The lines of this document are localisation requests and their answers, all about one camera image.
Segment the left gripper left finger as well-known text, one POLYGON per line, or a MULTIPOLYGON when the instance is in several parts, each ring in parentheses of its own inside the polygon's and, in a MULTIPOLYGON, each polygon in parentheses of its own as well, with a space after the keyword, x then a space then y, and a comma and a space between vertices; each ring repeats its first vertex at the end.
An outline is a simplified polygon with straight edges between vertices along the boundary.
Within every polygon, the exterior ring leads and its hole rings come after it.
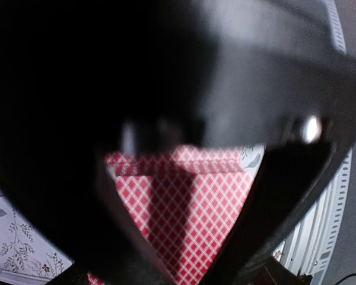
POLYGON ((56 277, 56 284, 89 285, 88 275, 82 266, 75 262, 67 270, 56 277))

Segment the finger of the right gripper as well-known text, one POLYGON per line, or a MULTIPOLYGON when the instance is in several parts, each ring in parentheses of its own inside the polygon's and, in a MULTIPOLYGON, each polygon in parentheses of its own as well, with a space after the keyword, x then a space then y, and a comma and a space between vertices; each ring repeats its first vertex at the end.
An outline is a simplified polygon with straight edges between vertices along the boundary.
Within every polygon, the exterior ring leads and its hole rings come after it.
POLYGON ((353 138, 265 151, 242 211, 202 284, 247 284, 320 197, 353 138))
POLYGON ((107 284, 171 284, 89 148, 0 142, 0 190, 49 241, 107 284))

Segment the red playing card deck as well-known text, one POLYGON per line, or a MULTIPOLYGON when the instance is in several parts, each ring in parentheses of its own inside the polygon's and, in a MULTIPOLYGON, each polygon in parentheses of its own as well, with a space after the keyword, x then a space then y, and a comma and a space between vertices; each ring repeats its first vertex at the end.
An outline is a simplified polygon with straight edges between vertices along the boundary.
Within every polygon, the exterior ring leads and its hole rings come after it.
POLYGON ((252 178, 238 148, 106 156, 125 207, 176 284, 199 284, 234 226, 252 178))

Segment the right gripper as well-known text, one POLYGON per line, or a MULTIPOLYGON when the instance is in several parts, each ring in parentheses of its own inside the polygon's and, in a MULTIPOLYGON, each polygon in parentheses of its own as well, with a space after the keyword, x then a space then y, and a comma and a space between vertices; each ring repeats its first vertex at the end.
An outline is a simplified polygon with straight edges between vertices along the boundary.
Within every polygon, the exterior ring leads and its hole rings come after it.
POLYGON ((320 1, 0 1, 0 150, 356 137, 356 59, 320 1))

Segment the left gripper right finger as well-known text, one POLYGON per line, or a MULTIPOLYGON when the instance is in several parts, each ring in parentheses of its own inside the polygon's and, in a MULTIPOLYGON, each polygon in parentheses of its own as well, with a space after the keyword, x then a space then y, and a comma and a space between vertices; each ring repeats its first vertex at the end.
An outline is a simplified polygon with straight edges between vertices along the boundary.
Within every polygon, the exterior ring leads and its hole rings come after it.
POLYGON ((252 278, 252 285, 308 285, 312 282, 311 275, 297 276, 286 269, 274 257, 267 259, 258 273, 252 278))

